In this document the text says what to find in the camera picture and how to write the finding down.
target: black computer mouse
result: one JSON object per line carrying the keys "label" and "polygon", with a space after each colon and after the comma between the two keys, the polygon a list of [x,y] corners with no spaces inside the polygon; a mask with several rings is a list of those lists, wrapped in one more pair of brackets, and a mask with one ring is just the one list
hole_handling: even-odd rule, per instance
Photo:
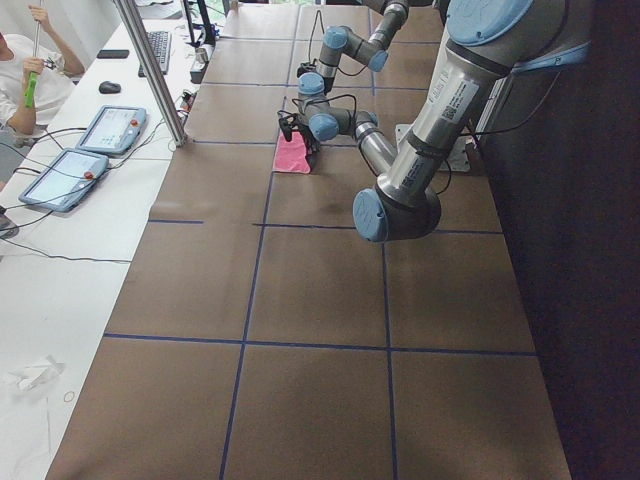
{"label": "black computer mouse", "polygon": [[119,83],[107,81],[102,82],[98,87],[98,90],[100,91],[100,93],[120,93],[120,90],[122,90],[122,88],[120,87]]}

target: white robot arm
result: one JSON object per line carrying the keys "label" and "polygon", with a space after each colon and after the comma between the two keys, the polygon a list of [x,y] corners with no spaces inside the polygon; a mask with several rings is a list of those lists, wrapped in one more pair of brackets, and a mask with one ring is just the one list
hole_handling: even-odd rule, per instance
{"label": "white robot arm", "polygon": [[354,223],[373,242],[419,238],[440,220],[429,184],[494,83],[511,73],[559,69],[585,60],[593,0],[452,0],[427,100],[396,148],[377,128],[374,114],[333,108],[326,93],[342,54],[374,71],[406,22],[406,0],[375,9],[383,19],[365,41],[347,27],[327,30],[316,71],[300,76],[297,122],[319,142],[351,135],[377,175],[354,200]]}

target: black wall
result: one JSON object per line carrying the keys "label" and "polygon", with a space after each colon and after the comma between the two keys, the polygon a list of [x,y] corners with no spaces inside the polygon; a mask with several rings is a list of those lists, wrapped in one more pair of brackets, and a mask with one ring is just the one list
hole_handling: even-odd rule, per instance
{"label": "black wall", "polygon": [[[574,480],[640,479],[639,52],[640,1],[596,2],[588,64],[484,152]],[[552,78],[516,80],[494,127]]]}

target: green handle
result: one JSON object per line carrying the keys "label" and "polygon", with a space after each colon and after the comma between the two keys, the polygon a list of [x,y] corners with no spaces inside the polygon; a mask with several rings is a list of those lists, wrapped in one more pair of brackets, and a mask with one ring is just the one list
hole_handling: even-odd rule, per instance
{"label": "green handle", "polygon": [[36,83],[38,83],[38,74],[31,72],[29,74],[29,84],[24,92],[24,106],[27,108],[33,108],[33,97],[36,93]]}

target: person's hand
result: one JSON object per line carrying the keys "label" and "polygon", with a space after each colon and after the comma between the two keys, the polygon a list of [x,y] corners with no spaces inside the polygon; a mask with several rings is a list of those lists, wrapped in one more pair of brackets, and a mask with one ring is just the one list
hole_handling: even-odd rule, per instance
{"label": "person's hand", "polygon": [[49,33],[53,30],[51,22],[49,22],[49,14],[44,8],[38,7],[37,5],[29,5],[29,10],[31,11],[33,19],[40,23],[40,26],[45,32]]}
{"label": "person's hand", "polygon": [[40,75],[43,69],[44,60],[42,60],[41,58],[25,58],[24,62],[22,63],[23,83],[26,85],[29,82],[29,75],[31,74],[31,72],[35,72]]}

